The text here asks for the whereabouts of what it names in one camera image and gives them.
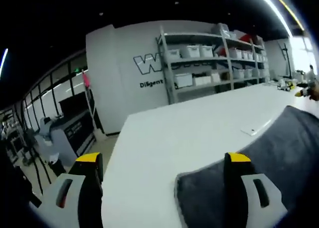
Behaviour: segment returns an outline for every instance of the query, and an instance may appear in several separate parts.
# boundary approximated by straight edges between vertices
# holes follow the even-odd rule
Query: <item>pink object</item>
[[[90,86],[90,80],[89,80],[89,78],[86,76],[85,73],[82,73],[82,77],[83,77],[84,85],[85,85],[86,87],[89,87],[89,86]]]

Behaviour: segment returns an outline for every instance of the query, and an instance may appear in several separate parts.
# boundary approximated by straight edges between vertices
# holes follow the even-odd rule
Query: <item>floor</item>
[[[91,147],[91,149],[88,151],[89,153],[93,153],[93,152],[100,152],[102,153],[103,156],[103,173],[106,171],[108,162],[111,158],[112,152],[113,152],[113,148],[115,146],[115,143],[117,141],[118,135],[116,136],[111,136],[108,137],[108,139],[104,142],[95,142],[93,144],[93,146]],[[39,176],[40,176],[40,181],[42,184],[42,188],[43,191],[45,192],[45,190],[49,187],[50,183],[47,179],[47,176],[45,174],[45,171],[43,169],[43,166],[41,165],[39,159],[36,159],[36,164],[37,167],[39,169]],[[24,166],[22,164],[22,160],[19,159],[16,162],[16,165],[20,166],[21,169],[23,170],[24,174],[26,175],[26,177],[30,180],[30,182],[32,183],[32,190],[33,192],[38,196],[41,197],[41,191],[40,191],[40,187],[37,181],[37,176],[36,176],[36,172],[35,172],[35,167],[34,164],[31,164],[30,166]],[[56,179],[56,175],[53,173],[53,171],[49,168],[49,166],[47,164],[45,164],[46,169],[48,171],[49,177],[51,179],[51,181],[53,182]]]

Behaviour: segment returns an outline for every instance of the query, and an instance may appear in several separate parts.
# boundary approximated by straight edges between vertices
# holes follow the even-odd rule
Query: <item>black ceiling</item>
[[[272,1],[288,24],[297,27],[284,7]],[[291,1],[314,27],[317,18],[310,16],[317,11],[316,1]],[[19,100],[62,59],[85,48],[87,33],[108,24],[121,27],[183,19],[223,22],[230,29],[258,34],[264,40],[287,36],[262,0],[1,0],[0,8],[0,52],[9,49],[0,80],[0,109]]]

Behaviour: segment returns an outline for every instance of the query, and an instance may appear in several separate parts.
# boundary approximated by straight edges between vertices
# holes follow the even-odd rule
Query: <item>metal shelving unit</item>
[[[181,93],[191,92],[200,90],[203,88],[216,87],[220,85],[230,84],[230,89],[234,89],[234,83],[236,82],[245,82],[248,80],[257,80],[259,83],[259,77],[251,77],[244,79],[234,79],[233,78],[233,64],[239,63],[242,66],[250,65],[253,66],[254,69],[258,69],[265,62],[259,62],[255,60],[245,60],[241,58],[233,58],[230,57],[229,49],[238,48],[242,50],[251,50],[253,52],[253,57],[256,58],[257,53],[262,53],[266,56],[266,52],[264,49],[264,43],[262,41],[261,45],[256,45],[252,40],[250,42],[244,42],[237,39],[232,39],[225,37],[223,35],[216,35],[210,33],[199,33],[199,32],[170,32],[165,33],[163,27],[160,27],[160,36],[156,38],[160,61],[162,65],[162,70],[164,74],[164,80],[166,85],[166,91],[169,99],[169,103],[177,103],[179,102],[178,95]],[[192,57],[192,58],[180,58],[171,60],[168,55],[168,45],[177,45],[177,44],[202,44],[202,45],[210,45],[210,46],[223,46],[225,49],[226,56],[225,57]],[[222,80],[219,83],[211,82],[209,84],[198,85],[198,86],[189,86],[183,87],[180,89],[175,88],[174,84],[174,76],[176,71],[179,69],[173,69],[172,66],[178,65],[186,65],[186,64],[195,64],[199,62],[210,62],[210,63],[219,63],[225,66],[225,69],[210,69],[210,71],[215,71],[218,73],[229,72],[229,80]]]

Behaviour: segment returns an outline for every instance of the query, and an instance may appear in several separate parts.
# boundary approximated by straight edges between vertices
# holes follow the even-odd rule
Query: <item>white table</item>
[[[236,152],[258,138],[287,105],[319,117],[319,105],[258,84],[128,117],[102,184],[106,228],[179,228],[177,174]],[[271,122],[255,136],[240,129]]]

